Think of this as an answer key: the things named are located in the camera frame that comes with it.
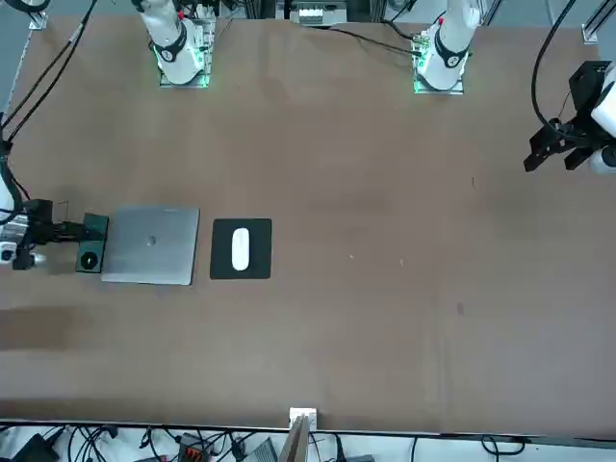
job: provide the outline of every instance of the black cable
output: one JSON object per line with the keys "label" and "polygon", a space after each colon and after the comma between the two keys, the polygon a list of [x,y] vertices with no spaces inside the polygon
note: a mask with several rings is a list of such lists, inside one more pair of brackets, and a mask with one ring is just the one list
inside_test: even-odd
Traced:
{"label": "black cable", "polygon": [[571,90],[569,90],[569,92],[567,93],[567,96],[565,96],[565,100],[562,102],[562,107],[560,108],[560,112],[558,113],[558,119],[560,119],[560,117],[562,116],[562,113],[565,111],[565,106],[567,106],[567,101],[569,101],[569,96],[571,96]]}
{"label": "black cable", "polygon": [[403,33],[400,28],[394,24],[394,21],[389,21],[387,19],[383,19],[381,21],[383,24],[387,24],[389,27],[391,27],[392,29],[394,29],[394,32],[396,34],[398,34],[399,36],[401,36],[403,39],[407,39],[407,40],[412,40],[415,38],[415,34],[405,34]]}
{"label": "black cable", "polygon": [[75,438],[75,433],[77,433],[78,429],[79,426],[76,426],[75,429],[71,432],[70,438],[68,438],[68,445],[66,446],[66,458],[68,459],[68,462],[73,462],[71,450],[73,447],[73,439]]}
{"label": "black cable", "polygon": [[203,435],[199,428],[196,430],[196,434],[199,435],[199,440],[201,440],[201,454],[205,457],[205,442],[203,441]]}
{"label": "black cable", "polygon": [[28,190],[26,190],[23,187],[23,185],[21,183],[19,183],[19,181],[13,175],[13,172],[11,172],[11,177],[13,178],[13,182],[17,185],[17,187],[23,193],[23,195],[25,195],[28,200],[32,200],[32,197],[30,197],[30,193],[28,192]]}
{"label": "black cable", "polygon": [[[487,447],[487,445],[485,444],[486,440],[492,443],[492,446],[494,446],[494,449],[490,449]],[[499,462],[499,459],[502,455],[520,455],[522,452],[525,451],[526,449],[525,439],[520,439],[519,441],[516,441],[516,443],[520,444],[520,447],[516,450],[501,450],[493,436],[491,435],[481,436],[481,445],[483,446],[483,448],[488,454],[494,455],[496,457],[496,462]]]}
{"label": "black cable", "polygon": [[159,462],[163,462],[163,458],[160,455],[158,455],[158,452],[156,452],[156,449],[154,448],[154,443],[152,443],[152,438],[149,438],[149,445],[150,445],[150,449],[152,449],[152,454],[154,454],[154,458],[158,460]]}
{"label": "black cable", "polygon": [[19,102],[19,104],[15,107],[15,109],[13,110],[13,112],[7,117],[7,119],[4,121],[4,123],[2,123],[2,128],[6,128],[7,125],[9,125],[9,123],[11,123],[11,120],[13,120],[13,118],[17,115],[17,113],[19,112],[19,110],[23,107],[24,104],[26,104],[26,102],[28,102],[28,100],[30,99],[30,97],[34,94],[35,90],[37,89],[37,87],[40,85],[40,83],[43,81],[43,79],[46,77],[46,75],[49,73],[49,71],[53,68],[54,65],[56,65],[56,63],[60,60],[60,58],[63,56],[64,52],[68,49],[68,47],[70,46],[70,44],[72,43],[71,40],[69,40],[60,50],[60,52],[58,52],[58,54],[56,55],[56,57],[53,59],[53,61],[42,71],[42,73],[40,74],[40,76],[37,78],[37,80],[35,81],[35,83],[32,85],[32,87],[28,90],[28,93],[26,93],[26,95],[23,97],[23,99]]}
{"label": "black cable", "polygon": [[436,16],[436,19],[434,19],[434,21],[432,22],[432,25],[436,24],[436,21],[438,21],[441,17],[443,17],[446,12],[447,12],[447,10],[443,11],[441,14]]}
{"label": "black cable", "polygon": [[210,450],[210,455],[213,455],[215,457],[218,457],[219,455],[222,454],[222,452],[224,451],[224,447],[227,444],[227,437],[229,436],[229,433],[224,433],[224,438],[222,439],[222,446],[220,446],[219,450],[216,450],[214,443],[219,440],[219,438],[217,438],[215,441],[213,441],[210,445],[212,446],[212,450]]}
{"label": "black cable", "polygon": [[356,39],[364,40],[364,41],[367,41],[369,43],[373,43],[375,45],[382,46],[383,48],[389,49],[391,51],[397,51],[399,53],[404,53],[404,54],[407,54],[407,55],[414,55],[414,56],[421,56],[422,55],[419,51],[413,51],[413,50],[407,50],[405,48],[400,48],[399,46],[390,45],[389,43],[384,43],[382,41],[375,40],[374,38],[364,37],[364,36],[362,36],[360,34],[355,34],[354,32],[351,32],[351,31],[345,31],[344,29],[337,29],[335,27],[330,27],[330,28],[328,28],[326,30],[327,31],[340,32],[341,34],[346,34],[348,36],[355,37]]}
{"label": "black cable", "polygon": [[96,435],[96,436],[93,436],[92,433],[90,433],[90,430],[87,427],[86,427],[86,432],[89,434],[89,436],[91,438],[90,449],[94,449],[94,453],[96,454],[96,459],[98,460],[98,462],[107,462],[107,459],[105,459],[103,454],[96,447],[96,440],[98,440],[102,436],[102,434],[105,432],[105,430],[103,428],[98,428],[97,430],[94,430],[93,434]]}
{"label": "black cable", "polygon": [[418,440],[419,440],[418,437],[415,437],[415,440],[413,440],[413,447],[411,448],[411,460],[410,460],[410,462],[415,462],[415,448],[417,447]]}
{"label": "black cable", "polygon": [[[77,426],[76,430],[79,430],[79,432],[83,435],[83,427],[81,425]],[[86,438],[84,440],[84,442],[82,443],[81,447],[79,447],[79,450],[77,451],[77,456],[75,457],[75,461],[78,462],[79,461],[79,456],[81,455],[81,460],[82,462],[84,462],[86,460],[86,454],[88,452],[88,438]]]}
{"label": "black cable", "polygon": [[292,0],[284,0],[283,14],[285,19],[291,19],[291,2]]}
{"label": "black cable", "polygon": [[[0,209],[0,212],[4,212],[4,213],[6,213],[6,211],[5,211],[4,209]],[[49,435],[50,435],[53,431],[58,430],[58,429],[60,429],[60,428],[61,428],[61,429],[65,429],[65,428],[66,428],[66,425],[52,426],[51,428],[49,428],[47,431],[45,431],[45,432],[42,434],[42,437],[43,437],[43,438],[47,438],[47,437],[48,437],[48,436],[49,436]]]}
{"label": "black cable", "polygon": [[413,7],[415,6],[415,4],[417,3],[418,0],[408,0],[408,2],[406,2],[406,4],[400,9],[400,11],[398,12],[398,14],[396,14],[393,18],[392,18],[392,22],[394,22],[396,19],[398,19],[402,13],[404,12],[404,10],[407,11],[411,11],[413,10]]}
{"label": "black cable", "polygon": [[19,121],[19,123],[17,124],[17,126],[15,127],[15,129],[13,130],[11,135],[9,136],[9,139],[8,139],[9,142],[13,141],[15,136],[19,133],[19,130],[21,130],[21,128],[28,121],[28,119],[32,116],[32,114],[39,108],[40,104],[45,100],[47,95],[49,95],[51,90],[56,86],[56,84],[58,83],[58,81],[62,77],[62,75],[64,73],[64,70],[68,66],[68,63],[70,62],[70,59],[73,57],[73,54],[75,53],[75,50],[77,49],[77,46],[79,45],[79,42],[81,41],[81,37],[84,35],[84,31],[86,30],[86,26],[88,25],[88,21],[90,21],[90,16],[92,14],[92,11],[94,10],[94,7],[96,6],[97,1],[98,0],[92,0],[91,1],[90,7],[89,7],[88,11],[86,12],[86,14],[84,15],[84,18],[82,19],[81,25],[79,27],[79,33],[77,34],[77,38],[73,42],[72,47],[70,48],[70,51],[68,52],[68,56],[64,60],[62,66],[60,67],[60,70],[58,71],[58,74],[56,74],[56,77],[51,82],[51,84],[49,84],[49,87],[47,87],[47,90],[45,90],[45,92],[40,96],[38,101],[32,106],[32,108],[30,108],[30,111],[28,111],[28,114],[26,114],[26,116],[24,116]]}
{"label": "black cable", "polygon": [[231,451],[233,450],[233,442],[235,441],[236,445],[240,445],[241,443],[243,443],[244,441],[246,441],[248,438],[250,438],[251,436],[255,435],[257,432],[253,431],[251,433],[248,433],[246,436],[240,438],[239,440],[235,441],[232,440],[232,444],[231,444],[231,449],[228,450],[227,452],[225,452],[219,459],[217,459],[217,462],[220,462],[221,460],[223,460],[227,455],[229,455],[231,453]]}
{"label": "black cable", "polygon": [[163,427],[163,432],[169,435],[169,437],[178,445],[182,442],[182,437],[180,435],[174,435],[168,430],[168,428]]}
{"label": "black cable", "polygon": [[541,46],[541,49],[539,50],[539,53],[537,54],[535,66],[532,69],[532,79],[530,81],[530,97],[532,98],[532,109],[537,115],[537,118],[539,118],[539,120],[541,121],[541,123],[543,123],[545,127],[548,127],[550,130],[554,131],[555,134],[561,139],[570,140],[570,141],[586,141],[586,138],[575,137],[573,135],[563,133],[560,130],[558,130],[556,127],[554,127],[551,123],[549,123],[546,120],[543,114],[541,114],[541,110],[539,109],[539,103],[537,102],[537,75],[539,74],[539,64],[541,63],[543,56],[546,54],[546,50],[548,49],[548,46],[550,45],[550,42],[552,41],[554,34],[558,30],[558,27],[560,26],[562,21],[565,19],[565,16],[569,12],[569,10],[574,6],[576,1],[577,0],[569,0],[569,2],[567,3],[563,11],[561,12],[558,19],[556,19],[556,22],[554,22],[554,25],[550,29],[548,36],[546,37],[545,41],[543,42],[543,45]]}
{"label": "black cable", "polygon": [[338,433],[334,433],[334,438],[336,438],[336,462],[347,462],[343,442],[340,439],[340,436],[338,436]]}
{"label": "black cable", "polygon": [[227,7],[230,12],[233,12],[236,8],[238,8],[238,4],[235,0],[222,0],[222,4]]}
{"label": "black cable", "polygon": [[317,458],[319,459],[319,462],[321,461],[321,452],[319,451],[319,445],[317,444],[317,440],[315,440],[315,434],[314,433],[310,433],[310,438],[312,439],[312,442],[315,445],[315,451],[317,452]]}

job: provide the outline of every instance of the table surface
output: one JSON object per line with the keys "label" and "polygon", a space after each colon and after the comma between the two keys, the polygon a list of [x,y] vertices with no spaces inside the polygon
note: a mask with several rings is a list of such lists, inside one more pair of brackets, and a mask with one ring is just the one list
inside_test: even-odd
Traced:
{"label": "table surface", "polygon": [[[33,36],[14,101],[75,23]],[[479,30],[452,97],[414,95],[405,56],[236,20],[208,90],[161,90],[139,18],[95,17],[13,172],[60,218],[199,207],[194,280],[104,284],[72,244],[3,269],[0,415],[285,426],[306,406],[327,428],[613,436],[616,183],[523,170],[546,32]],[[594,56],[556,36],[547,115]],[[210,280],[229,217],[272,219],[270,280]]]}

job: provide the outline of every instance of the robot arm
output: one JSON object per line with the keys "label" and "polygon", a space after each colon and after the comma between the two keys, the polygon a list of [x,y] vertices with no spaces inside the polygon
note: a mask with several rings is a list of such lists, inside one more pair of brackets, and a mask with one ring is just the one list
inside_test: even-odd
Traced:
{"label": "robot arm", "polygon": [[550,120],[530,139],[526,171],[534,171],[550,156],[571,151],[565,168],[589,161],[593,171],[616,173],[616,66],[609,61],[587,61],[569,79],[576,115],[568,122]]}
{"label": "robot arm", "polygon": [[54,223],[50,200],[23,200],[9,167],[11,148],[12,144],[2,138],[0,128],[0,265],[12,264],[14,270],[29,270],[44,262],[43,255],[33,252],[37,245],[104,242],[106,233],[85,224]]}
{"label": "robot arm", "polygon": [[431,87],[449,90],[458,82],[480,20],[476,0],[449,0],[445,13],[424,33],[430,46],[418,73]]}
{"label": "robot arm", "polygon": [[175,85],[189,83],[204,69],[203,27],[178,16],[173,0],[132,0],[154,43],[159,68]]}

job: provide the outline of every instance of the black mouse pad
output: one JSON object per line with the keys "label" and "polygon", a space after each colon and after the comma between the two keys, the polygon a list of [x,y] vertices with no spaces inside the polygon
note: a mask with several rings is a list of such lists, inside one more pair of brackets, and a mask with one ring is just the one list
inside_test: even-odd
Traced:
{"label": "black mouse pad", "polygon": [[[233,232],[248,230],[249,263],[236,271],[231,261]],[[212,229],[211,279],[269,279],[271,276],[271,220],[269,218],[219,218]]]}

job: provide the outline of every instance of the computer mouse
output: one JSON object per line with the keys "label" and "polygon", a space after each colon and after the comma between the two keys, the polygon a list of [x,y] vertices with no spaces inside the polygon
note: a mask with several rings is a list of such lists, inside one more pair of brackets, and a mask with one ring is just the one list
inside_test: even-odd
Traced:
{"label": "computer mouse", "polygon": [[235,271],[244,271],[250,263],[250,234],[246,228],[233,232],[231,241],[231,263]]}

